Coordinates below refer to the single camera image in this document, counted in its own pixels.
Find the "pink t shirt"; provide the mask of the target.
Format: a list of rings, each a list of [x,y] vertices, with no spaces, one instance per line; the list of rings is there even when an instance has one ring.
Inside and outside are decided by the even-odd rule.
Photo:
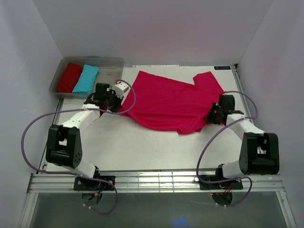
[[[152,130],[182,135],[200,132],[224,91],[211,72],[197,74],[193,81],[189,84],[140,71],[119,111]]]

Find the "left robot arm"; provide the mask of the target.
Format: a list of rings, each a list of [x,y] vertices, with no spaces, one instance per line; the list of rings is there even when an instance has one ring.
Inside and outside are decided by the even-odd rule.
[[[96,167],[83,158],[81,134],[98,118],[102,112],[118,112],[124,94],[129,86],[117,83],[97,83],[81,108],[70,119],[60,125],[52,125],[48,131],[46,160],[56,166],[64,167],[80,176],[85,176],[84,184],[91,190],[97,189],[101,179],[95,175]]]

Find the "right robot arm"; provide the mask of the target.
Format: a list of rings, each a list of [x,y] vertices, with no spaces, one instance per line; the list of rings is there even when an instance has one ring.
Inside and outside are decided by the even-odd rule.
[[[242,111],[235,109],[233,95],[220,95],[207,115],[207,122],[224,124],[241,139],[239,159],[220,164],[216,169],[214,182],[225,189],[232,178],[246,175],[276,175],[279,172],[279,143],[275,133],[266,133],[251,123]]]

